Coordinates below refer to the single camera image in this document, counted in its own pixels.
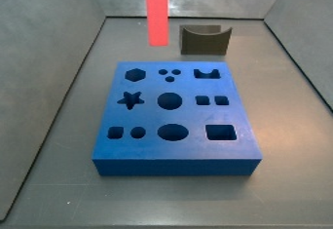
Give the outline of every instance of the shape sorter block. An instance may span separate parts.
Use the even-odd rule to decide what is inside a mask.
[[[261,160],[226,63],[119,63],[93,153],[101,175],[249,175]]]

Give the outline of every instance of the top face of blue block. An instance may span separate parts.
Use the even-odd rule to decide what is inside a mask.
[[[224,62],[121,62],[94,160],[261,160]]]

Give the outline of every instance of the square hole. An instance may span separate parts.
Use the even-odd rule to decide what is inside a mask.
[[[110,127],[109,139],[121,139],[123,135],[123,127]]]
[[[217,95],[214,97],[214,103],[216,105],[229,105],[229,99],[224,95]]]
[[[209,140],[236,140],[237,135],[232,125],[206,125]]]
[[[210,98],[206,95],[197,95],[196,100],[198,105],[210,105]]]

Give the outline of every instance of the red pole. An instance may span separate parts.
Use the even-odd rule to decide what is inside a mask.
[[[146,0],[149,20],[149,42],[151,46],[169,43],[167,0]]]

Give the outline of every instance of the circular hole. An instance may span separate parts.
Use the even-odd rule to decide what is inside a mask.
[[[171,83],[174,81],[174,77],[166,77],[166,81]]]
[[[165,140],[177,141],[186,138],[189,131],[178,124],[166,124],[159,128],[158,135]]]
[[[130,135],[133,138],[135,139],[141,139],[146,134],[146,130],[142,127],[135,127],[131,132]]]
[[[161,75],[166,75],[167,74],[167,70],[166,69],[161,69],[159,73],[161,73]]]
[[[177,93],[165,93],[158,98],[161,108],[173,110],[182,105],[182,97]]]
[[[174,75],[180,75],[180,74],[181,74],[181,71],[180,71],[178,69],[174,69],[174,70],[171,71],[171,73],[173,73]]]

